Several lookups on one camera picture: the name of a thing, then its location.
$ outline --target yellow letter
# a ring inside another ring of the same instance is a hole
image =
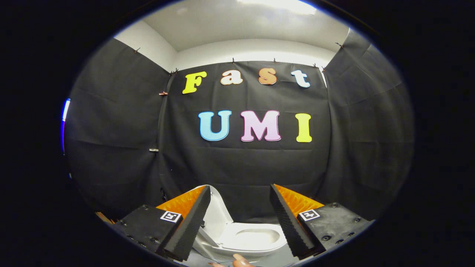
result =
[[[223,73],[223,78],[221,79],[222,85],[235,84],[238,85],[242,83],[241,73],[238,70],[228,70]]]
[[[310,136],[310,130],[308,127],[308,121],[310,120],[311,116],[307,113],[298,113],[298,114],[295,114],[295,117],[298,120],[297,142],[299,143],[311,142],[312,137]]]
[[[185,90],[183,90],[183,94],[189,94],[189,93],[194,93],[196,92],[196,86],[199,86],[201,84],[201,77],[206,77],[206,72],[198,72],[198,73],[192,73],[188,74],[185,76],[186,78],[186,85],[185,85]]]

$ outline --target white wall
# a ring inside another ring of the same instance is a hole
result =
[[[134,49],[140,48],[138,53],[146,56],[165,70],[175,70],[174,60],[177,51],[144,21],[140,20],[132,24],[114,38]]]
[[[140,20],[115,39],[139,52],[167,71],[235,61],[273,61],[313,66],[322,71],[335,52],[298,42],[274,39],[239,39],[210,43],[177,52],[160,34]]]
[[[326,66],[335,52],[303,43],[273,39],[239,39],[210,43],[177,54],[178,70],[207,64],[235,61],[273,61]]]

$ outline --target orange foam pad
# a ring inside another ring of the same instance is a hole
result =
[[[195,188],[163,204],[160,204],[156,208],[180,213],[183,216],[183,219],[185,219],[191,208],[193,207],[193,204],[195,204],[196,199],[201,194],[201,191],[203,191],[204,188],[205,186]]]
[[[325,206],[295,191],[292,191],[280,185],[274,185],[277,190],[279,190],[279,193],[284,198],[285,203],[290,208],[290,211],[296,218],[300,212],[313,210]]]

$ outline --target white toilet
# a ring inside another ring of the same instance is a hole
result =
[[[279,225],[233,222],[219,192],[209,186],[211,201],[205,226],[200,227],[193,248],[202,256],[216,261],[232,261],[241,254],[248,261],[276,253],[287,240]]]

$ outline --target blue light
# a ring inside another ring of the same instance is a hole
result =
[[[64,110],[63,110],[63,122],[66,121],[66,114],[67,114],[67,109],[69,108],[69,102],[71,101],[71,98],[66,99],[66,102],[64,103]]]
[[[64,124],[66,121],[66,114],[67,114],[67,109],[69,108],[69,102],[71,101],[71,98],[66,99],[64,103],[64,109],[63,109],[63,121],[61,122],[61,146],[63,147],[63,155],[64,155]]]

